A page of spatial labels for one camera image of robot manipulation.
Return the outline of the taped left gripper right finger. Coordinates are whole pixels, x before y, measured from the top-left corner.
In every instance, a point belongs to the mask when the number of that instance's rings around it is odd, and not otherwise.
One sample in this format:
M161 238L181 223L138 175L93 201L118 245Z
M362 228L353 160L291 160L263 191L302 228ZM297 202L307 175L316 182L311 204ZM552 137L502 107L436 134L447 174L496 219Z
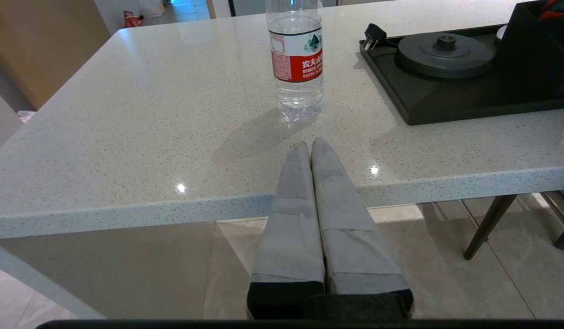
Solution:
M311 170L326 267L329 319L408 319L414 296L339 156L312 144Z

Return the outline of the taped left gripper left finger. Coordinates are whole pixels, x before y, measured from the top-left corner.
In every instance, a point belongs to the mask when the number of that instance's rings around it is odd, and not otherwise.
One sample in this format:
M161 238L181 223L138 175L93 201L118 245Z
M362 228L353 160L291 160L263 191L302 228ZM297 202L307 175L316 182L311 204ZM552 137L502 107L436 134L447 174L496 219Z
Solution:
M286 155L247 292L253 319L300 319L305 302L325 293L323 248L305 142Z

